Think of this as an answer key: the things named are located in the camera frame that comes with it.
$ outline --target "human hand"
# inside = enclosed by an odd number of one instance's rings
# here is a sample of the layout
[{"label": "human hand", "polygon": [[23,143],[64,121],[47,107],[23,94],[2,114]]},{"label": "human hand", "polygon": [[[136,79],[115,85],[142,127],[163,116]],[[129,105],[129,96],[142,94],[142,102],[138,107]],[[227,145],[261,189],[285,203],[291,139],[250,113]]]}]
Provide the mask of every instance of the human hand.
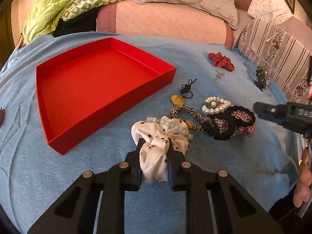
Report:
[{"label": "human hand", "polygon": [[309,186],[312,183],[312,171],[308,167],[309,160],[309,151],[306,149],[302,153],[302,162],[299,168],[299,178],[297,181],[297,187],[294,191],[293,202],[296,207],[300,207],[302,203],[308,201],[311,196]]}]

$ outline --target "striped fabric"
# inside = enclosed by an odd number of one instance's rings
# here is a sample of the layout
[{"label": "striped fabric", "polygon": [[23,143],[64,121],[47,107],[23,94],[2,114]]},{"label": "striped fabric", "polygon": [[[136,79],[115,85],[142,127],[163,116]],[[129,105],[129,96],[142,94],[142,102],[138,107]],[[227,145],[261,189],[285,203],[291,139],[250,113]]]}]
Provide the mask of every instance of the striped fabric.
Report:
[{"label": "striped fabric", "polygon": [[289,101],[307,103],[310,52],[293,36],[277,25],[254,19],[243,30],[238,49],[269,71]]}]

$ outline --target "white scrunchie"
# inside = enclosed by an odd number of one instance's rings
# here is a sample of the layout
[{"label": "white scrunchie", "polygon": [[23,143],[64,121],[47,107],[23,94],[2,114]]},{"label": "white scrunchie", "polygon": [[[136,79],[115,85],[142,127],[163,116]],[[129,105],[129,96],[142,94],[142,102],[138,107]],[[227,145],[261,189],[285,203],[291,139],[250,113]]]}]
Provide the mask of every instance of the white scrunchie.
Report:
[{"label": "white scrunchie", "polygon": [[[161,119],[173,122],[174,125],[180,126],[188,132],[187,125],[179,119],[169,119],[166,116],[163,116]],[[168,126],[153,122],[138,121],[132,126],[131,135],[136,145],[138,145],[140,138],[146,141],[140,150],[140,166],[143,172],[142,180],[145,183],[168,181],[166,153],[169,149],[169,137],[174,150],[185,154],[190,148],[188,139],[185,136],[170,129]]]}]

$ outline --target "gold coin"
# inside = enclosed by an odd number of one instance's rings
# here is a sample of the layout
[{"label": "gold coin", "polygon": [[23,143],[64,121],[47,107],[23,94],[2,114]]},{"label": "gold coin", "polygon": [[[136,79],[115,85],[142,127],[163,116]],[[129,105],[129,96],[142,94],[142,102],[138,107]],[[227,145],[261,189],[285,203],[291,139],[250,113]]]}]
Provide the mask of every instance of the gold coin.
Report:
[{"label": "gold coin", "polygon": [[171,97],[171,101],[172,101],[172,103],[174,103],[175,105],[184,105],[184,104],[185,104],[184,98],[182,98],[182,97],[179,96],[179,95],[173,95],[173,96]]}]

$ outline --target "red box lid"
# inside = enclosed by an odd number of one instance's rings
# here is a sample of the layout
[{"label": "red box lid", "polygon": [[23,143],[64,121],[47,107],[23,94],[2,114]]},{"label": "red box lid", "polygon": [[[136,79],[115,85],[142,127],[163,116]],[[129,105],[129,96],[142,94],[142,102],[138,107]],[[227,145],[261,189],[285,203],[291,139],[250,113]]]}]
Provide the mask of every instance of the red box lid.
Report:
[{"label": "red box lid", "polygon": [[97,40],[36,68],[48,144],[64,155],[89,135],[172,82],[176,68],[115,38]]}]

